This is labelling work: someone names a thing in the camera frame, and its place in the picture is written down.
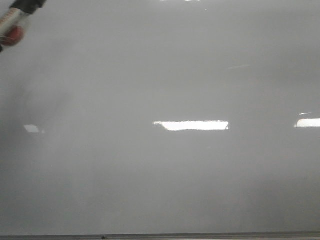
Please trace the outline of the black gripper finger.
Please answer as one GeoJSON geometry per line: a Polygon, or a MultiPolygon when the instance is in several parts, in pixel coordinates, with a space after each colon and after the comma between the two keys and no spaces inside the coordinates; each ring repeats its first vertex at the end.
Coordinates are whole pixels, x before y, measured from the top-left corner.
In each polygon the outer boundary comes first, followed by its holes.
{"type": "Polygon", "coordinates": [[[15,0],[12,8],[33,15],[38,9],[43,8],[46,2],[47,0],[15,0]]]}

